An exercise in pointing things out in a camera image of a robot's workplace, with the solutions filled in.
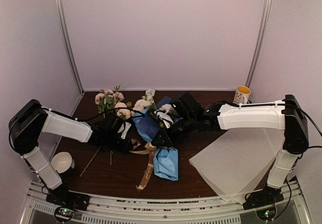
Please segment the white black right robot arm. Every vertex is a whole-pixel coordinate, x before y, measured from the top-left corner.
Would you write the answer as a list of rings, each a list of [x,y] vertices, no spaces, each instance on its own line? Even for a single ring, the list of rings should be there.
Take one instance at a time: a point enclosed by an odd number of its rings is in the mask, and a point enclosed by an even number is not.
[[[297,160],[308,149],[307,117],[293,95],[283,100],[243,104],[221,101],[203,108],[190,93],[185,93],[148,116],[162,124],[152,145],[172,148],[174,143],[193,132],[220,132],[217,149],[225,154],[237,153],[242,147],[256,160],[263,156],[273,161],[266,187],[258,193],[261,204],[269,204],[277,197]]]

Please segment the aluminium corner post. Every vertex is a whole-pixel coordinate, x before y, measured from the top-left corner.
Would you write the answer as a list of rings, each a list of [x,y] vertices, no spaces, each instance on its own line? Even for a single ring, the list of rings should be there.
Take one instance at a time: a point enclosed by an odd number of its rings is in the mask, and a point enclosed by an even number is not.
[[[71,41],[68,33],[68,28],[67,28],[67,22],[66,22],[66,17],[64,13],[64,6],[63,6],[63,0],[55,0],[56,2],[56,7],[58,11],[58,17],[60,21],[60,26],[61,26],[61,31],[62,31],[62,37],[63,37],[63,44],[66,50],[67,58],[69,65],[71,67],[71,73],[73,75],[73,78],[75,80],[77,90],[80,95],[84,93],[84,89],[81,83],[81,79],[77,70],[77,66],[75,63],[74,59],[74,54],[72,51],[72,46],[71,46]]]
[[[256,44],[255,44],[255,49],[254,49],[254,53],[253,53],[253,57],[252,57],[252,61],[251,61],[250,70],[249,70],[248,77],[246,80],[246,86],[249,88],[251,87],[251,83],[252,83],[254,75],[255,75],[256,67],[259,62],[261,50],[262,50],[264,39],[265,39],[265,33],[268,28],[272,2],[273,2],[273,0],[264,0],[264,3],[263,3],[262,16],[261,16],[261,20],[260,20],[258,36],[257,36]]]

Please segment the pink fake rose stem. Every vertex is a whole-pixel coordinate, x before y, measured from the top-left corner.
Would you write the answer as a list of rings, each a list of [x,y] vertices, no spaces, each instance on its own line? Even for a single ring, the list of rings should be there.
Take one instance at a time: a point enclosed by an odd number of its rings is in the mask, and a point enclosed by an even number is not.
[[[139,99],[136,101],[134,104],[134,107],[132,108],[133,110],[136,111],[142,111],[144,109],[147,109],[151,106],[151,102],[145,99]]]

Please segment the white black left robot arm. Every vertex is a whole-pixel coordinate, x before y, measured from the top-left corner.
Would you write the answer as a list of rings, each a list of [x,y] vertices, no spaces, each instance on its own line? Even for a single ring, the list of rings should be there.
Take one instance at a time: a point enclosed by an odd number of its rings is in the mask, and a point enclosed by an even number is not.
[[[108,147],[126,154],[133,149],[127,138],[131,124],[112,110],[102,121],[93,123],[67,116],[46,108],[36,100],[30,100],[9,121],[9,144],[33,169],[40,180],[53,190],[53,198],[62,206],[72,202],[72,194],[62,187],[63,180],[41,150],[40,142],[69,138],[89,145]]]

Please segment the beige ribbon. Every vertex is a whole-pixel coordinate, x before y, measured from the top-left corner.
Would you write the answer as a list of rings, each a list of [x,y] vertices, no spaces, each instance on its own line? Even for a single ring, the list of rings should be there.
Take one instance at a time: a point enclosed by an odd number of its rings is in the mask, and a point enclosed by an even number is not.
[[[130,153],[140,156],[145,156],[146,158],[146,165],[143,172],[143,176],[141,178],[141,181],[138,185],[136,185],[136,190],[138,192],[143,191],[146,186],[148,185],[150,178],[154,171],[154,156],[156,154],[156,146],[153,146],[151,142],[147,142],[144,145],[137,140],[137,139],[131,139],[132,144],[132,150]]]

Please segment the white translucent paper sheet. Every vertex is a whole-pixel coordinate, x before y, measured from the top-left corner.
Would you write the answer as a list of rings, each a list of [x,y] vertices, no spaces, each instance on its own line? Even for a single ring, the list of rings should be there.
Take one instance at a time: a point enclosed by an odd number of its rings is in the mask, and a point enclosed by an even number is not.
[[[189,162],[220,198],[242,204],[273,164],[283,139],[280,130],[230,129]]]

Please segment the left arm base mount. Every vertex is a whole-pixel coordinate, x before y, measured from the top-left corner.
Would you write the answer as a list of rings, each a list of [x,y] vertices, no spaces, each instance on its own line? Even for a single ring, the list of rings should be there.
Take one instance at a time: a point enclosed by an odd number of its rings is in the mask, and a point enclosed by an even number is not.
[[[44,184],[41,191],[46,194],[47,202],[57,205],[53,215],[59,223],[69,222],[79,210],[86,211],[90,201],[87,194],[69,191],[64,182],[54,190]]]

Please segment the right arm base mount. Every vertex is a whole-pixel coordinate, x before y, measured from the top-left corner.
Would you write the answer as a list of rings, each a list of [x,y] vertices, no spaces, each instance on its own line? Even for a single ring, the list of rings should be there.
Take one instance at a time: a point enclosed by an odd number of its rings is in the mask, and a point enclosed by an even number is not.
[[[257,217],[261,221],[269,222],[273,221],[277,216],[276,203],[283,200],[284,196],[281,189],[265,186],[262,190],[247,193],[245,195],[243,209],[255,210]]]

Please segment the white floral mug yellow inside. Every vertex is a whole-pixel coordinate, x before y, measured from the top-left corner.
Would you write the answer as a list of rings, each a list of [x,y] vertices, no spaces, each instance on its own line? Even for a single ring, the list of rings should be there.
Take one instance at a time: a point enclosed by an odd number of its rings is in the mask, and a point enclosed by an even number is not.
[[[233,103],[247,104],[251,95],[251,89],[246,86],[238,86],[234,95]]]

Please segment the aluminium front rail frame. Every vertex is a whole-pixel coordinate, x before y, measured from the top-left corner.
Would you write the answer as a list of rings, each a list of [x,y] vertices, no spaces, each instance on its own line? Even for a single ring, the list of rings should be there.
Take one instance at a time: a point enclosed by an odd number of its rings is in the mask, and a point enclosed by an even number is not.
[[[298,181],[282,187],[274,223],[312,223]],[[184,199],[138,199],[91,194],[86,210],[77,210],[69,223],[263,223],[259,218],[272,205],[244,209],[218,196]]]

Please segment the white fake flower long stem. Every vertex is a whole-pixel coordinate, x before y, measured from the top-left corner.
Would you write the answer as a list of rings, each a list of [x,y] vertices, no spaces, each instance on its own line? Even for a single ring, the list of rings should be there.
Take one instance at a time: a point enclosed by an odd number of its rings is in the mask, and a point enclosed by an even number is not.
[[[142,99],[149,101],[149,102],[153,102],[154,96],[155,96],[155,89],[146,89],[145,95],[142,96]]]

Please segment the blue wrapping paper sheet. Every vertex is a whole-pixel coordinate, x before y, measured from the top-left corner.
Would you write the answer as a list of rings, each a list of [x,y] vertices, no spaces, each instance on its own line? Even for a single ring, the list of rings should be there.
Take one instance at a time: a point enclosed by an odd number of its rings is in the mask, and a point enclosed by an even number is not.
[[[148,116],[148,111],[160,110],[159,108],[164,104],[169,104],[170,98],[164,97],[159,104],[151,102],[151,106],[144,109],[141,114],[134,114],[133,122],[139,133],[139,135],[146,141],[152,142],[153,138],[156,136],[157,132],[161,130],[161,127],[156,123],[151,117]],[[160,178],[178,181],[179,179],[179,154],[178,150],[171,148],[169,150],[157,147],[156,154],[154,156],[154,174]]]

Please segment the pink rose bunch with leaves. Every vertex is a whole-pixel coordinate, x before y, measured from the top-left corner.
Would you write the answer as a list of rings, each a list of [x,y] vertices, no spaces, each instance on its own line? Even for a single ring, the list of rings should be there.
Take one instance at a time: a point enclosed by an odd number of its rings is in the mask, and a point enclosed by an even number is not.
[[[117,85],[113,91],[101,89],[100,92],[95,96],[95,104],[98,106],[98,114],[87,119],[86,122],[94,120],[100,116],[104,119],[107,113],[115,113],[117,116],[128,122],[128,119],[131,117],[131,111],[128,108],[129,105],[123,102],[124,96],[119,89],[119,85]],[[94,123],[90,124],[90,127],[93,131]],[[88,141],[88,144],[97,146],[93,142],[93,133]],[[101,146],[97,147],[99,148],[98,151],[110,150],[109,148],[104,150]]]

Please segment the pale rose leafy stem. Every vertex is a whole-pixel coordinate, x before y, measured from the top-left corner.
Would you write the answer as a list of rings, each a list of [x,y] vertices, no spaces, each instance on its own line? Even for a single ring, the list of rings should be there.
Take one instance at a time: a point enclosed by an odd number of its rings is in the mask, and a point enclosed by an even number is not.
[[[164,104],[159,109],[165,113],[174,113],[174,109],[171,104]]]

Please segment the aluminium corner post right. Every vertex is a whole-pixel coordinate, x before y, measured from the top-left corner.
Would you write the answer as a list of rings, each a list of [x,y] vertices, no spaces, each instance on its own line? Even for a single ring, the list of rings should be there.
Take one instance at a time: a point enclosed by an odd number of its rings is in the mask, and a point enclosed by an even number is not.
[[[254,75],[255,75],[256,67],[259,62],[261,50],[262,50],[264,39],[265,39],[265,33],[268,28],[272,2],[273,2],[273,0],[264,0],[264,3],[263,3],[262,16],[261,16],[261,20],[260,20],[258,36],[257,36],[256,44],[255,44],[255,49],[254,49],[254,53],[253,53],[253,57],[252,57],[252,61],[251,61],[250,70],[249,70],[248,77],[246,80],[246,86],[249,88],[251,87],[251,83],[252,83]]]

